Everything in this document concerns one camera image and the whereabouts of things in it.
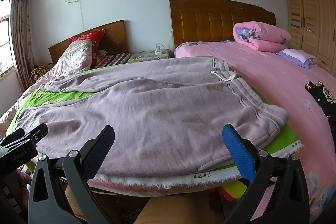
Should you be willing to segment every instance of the window frame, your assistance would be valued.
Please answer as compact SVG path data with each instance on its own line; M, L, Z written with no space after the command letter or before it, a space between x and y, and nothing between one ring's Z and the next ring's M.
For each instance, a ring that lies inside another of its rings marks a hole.
M0 23L1 22L4 22L4 21L8 21L8 42L1 45L0 46L0 50L1 50L1 47L3 47L4 45L7 45L9 44L10 46L10 53L11 53L11 58L12 58L12 61L13 61L13 66L11 66L10 68L7 68L7 70L3 71L2 73L0 73L0 80L6 75L8 74L11 70L13 70L15 67L16 67L16 61L15 61L15 58L14 58L14 54L13 54L13 46L12 46L12 39L11 39L11 15L5 15L3 17L0 18Z

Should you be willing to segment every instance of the wardrobe drawer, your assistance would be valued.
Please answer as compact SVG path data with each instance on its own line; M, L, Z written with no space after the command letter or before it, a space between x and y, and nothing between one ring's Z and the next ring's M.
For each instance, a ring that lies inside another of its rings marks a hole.
M319 62L319 66L323 69L325 69L327 72L331 72L331 68L333 66L333 62L329 60L328 58L324 57L321 54L317 54L316 58Z

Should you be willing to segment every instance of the window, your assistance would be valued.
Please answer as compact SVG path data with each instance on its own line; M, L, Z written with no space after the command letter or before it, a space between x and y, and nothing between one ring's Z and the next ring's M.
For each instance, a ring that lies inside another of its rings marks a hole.
M11 0L0 0L0 78L14 68L14 54L9 31Z

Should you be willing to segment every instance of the nightstand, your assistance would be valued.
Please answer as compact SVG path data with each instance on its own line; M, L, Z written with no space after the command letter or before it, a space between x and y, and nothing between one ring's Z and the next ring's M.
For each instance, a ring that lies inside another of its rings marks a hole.
M136 63L142 61L150 61L150 60L157 60L157 59L168 59L169 53L166 50L162 50L161 55L155 55L155 50L153 51L144 51L144 52L135 52L131 55L130 59L127 63Z

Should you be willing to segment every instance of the metal screw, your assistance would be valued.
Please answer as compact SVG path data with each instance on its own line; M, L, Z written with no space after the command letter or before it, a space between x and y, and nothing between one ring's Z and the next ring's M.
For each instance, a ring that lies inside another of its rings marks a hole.
M292 155L292 159L293 159L293 160L298 160L298 159L299 159L299 156L298 156L297 154L293 154L293 155Z
M47 158L47 156L45 154L41 154L39 155L38 158L39 158L39 161L44 161Z
M77 150L72 150L72 151L70 151L70 153L69 153L69 157L71 157L71 158L74 158L74 157L76 157L78 155L78 151Z
M268 156L268 152L266 150L260 150L259 155L265 158Z

